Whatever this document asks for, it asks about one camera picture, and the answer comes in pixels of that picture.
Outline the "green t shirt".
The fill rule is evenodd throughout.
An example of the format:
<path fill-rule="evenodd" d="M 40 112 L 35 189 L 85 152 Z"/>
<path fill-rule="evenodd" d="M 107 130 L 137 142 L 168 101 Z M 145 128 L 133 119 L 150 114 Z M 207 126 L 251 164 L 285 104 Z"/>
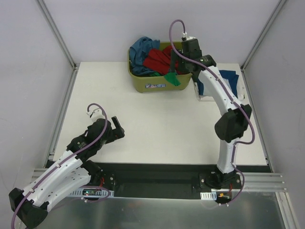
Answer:
<path fill-rule="evenodd" d="M 174 86 L 180 86 L 181 82 L 177 78 L 176 72 L 168 72 L 167 74 L 164 75 L 164 78 L 167 82 Z"/>

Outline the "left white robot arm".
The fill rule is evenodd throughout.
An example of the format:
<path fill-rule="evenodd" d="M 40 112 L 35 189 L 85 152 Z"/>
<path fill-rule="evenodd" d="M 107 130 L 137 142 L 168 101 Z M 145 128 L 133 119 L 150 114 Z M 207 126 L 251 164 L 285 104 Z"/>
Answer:
<path fill-rule="evenodd" d="M 87 130 L 67 145 L 66 151 L 40 177 L 23 189 L 9 193 L 13 218 L 19 218 L 28 229 L 39 226 L 48 213 L 73 191 L 84 188 L 86 201 L 97 201 L 96 193 L 111 192 L 103 187 L 102 169 L 90 158 L 103 145 L 124 138 L 124 129 L 117 117 L 111 121 L 98 118 Z"/>

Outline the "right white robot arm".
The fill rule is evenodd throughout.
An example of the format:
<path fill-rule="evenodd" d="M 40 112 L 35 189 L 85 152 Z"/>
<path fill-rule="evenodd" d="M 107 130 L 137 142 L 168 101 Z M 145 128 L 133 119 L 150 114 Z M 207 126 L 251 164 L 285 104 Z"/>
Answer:
<path fill-rule="evenodd" d="M 236 180 L 236 146 L 247 128 L 252 127 L 249 104 L 234 95 L 225 83 L 216 62 L 210 55 L 203 56 L 196 38 L 182 38 L 182 49 L 172 50 L 170 71 L 178 64 L 179 71 L 192 74 L 201 82 L 216 102 L 221 118 L 214 125 L 220 139 L 220 152 L 215 171 L 204 178 L 206 186 L 214 189 L 226 188 Z"/>

